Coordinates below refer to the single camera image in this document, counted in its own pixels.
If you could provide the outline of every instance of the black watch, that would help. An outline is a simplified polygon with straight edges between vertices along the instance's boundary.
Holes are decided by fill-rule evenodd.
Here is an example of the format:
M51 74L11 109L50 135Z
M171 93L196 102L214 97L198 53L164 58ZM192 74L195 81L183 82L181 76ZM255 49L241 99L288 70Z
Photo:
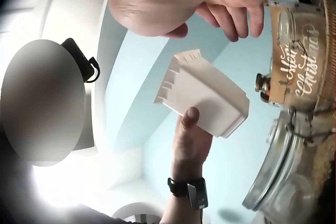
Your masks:
M168 178L168 186L175 197L188 198L193 208L203 209L208 207L208 196L204 178L190 181L174 181Z

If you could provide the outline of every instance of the white plastic piece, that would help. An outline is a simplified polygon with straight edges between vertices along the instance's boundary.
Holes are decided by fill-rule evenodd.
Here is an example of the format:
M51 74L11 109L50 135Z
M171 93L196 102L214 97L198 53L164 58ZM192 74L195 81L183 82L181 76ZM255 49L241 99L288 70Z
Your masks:
M154 103L183 115L199 110L198 126L227 138L248 116L250 100L232 80L201 56L199 50L173 56Z

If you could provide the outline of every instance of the watch face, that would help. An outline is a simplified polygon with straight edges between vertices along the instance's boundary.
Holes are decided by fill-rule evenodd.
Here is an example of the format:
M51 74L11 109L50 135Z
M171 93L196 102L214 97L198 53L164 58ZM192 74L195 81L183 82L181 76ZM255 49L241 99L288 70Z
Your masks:
M203 209L208 207L208 196L204 178L188 183L188 196L193 208Z

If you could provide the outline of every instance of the glass jar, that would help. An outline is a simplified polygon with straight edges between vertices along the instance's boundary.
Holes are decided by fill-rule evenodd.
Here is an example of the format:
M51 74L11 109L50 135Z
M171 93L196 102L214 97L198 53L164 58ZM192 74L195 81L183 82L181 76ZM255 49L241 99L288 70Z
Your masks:
M290 49L294 49L295 27L293 14L289 11L279 11L278 25L277 44L288 44Z
M272 124L269 151L243 205L261 211L272 223L300 224L309 218L318 196L312 177L316 147L307 147L297 135L311 133L306 115L296 112L291 117L289 111L283 107Z

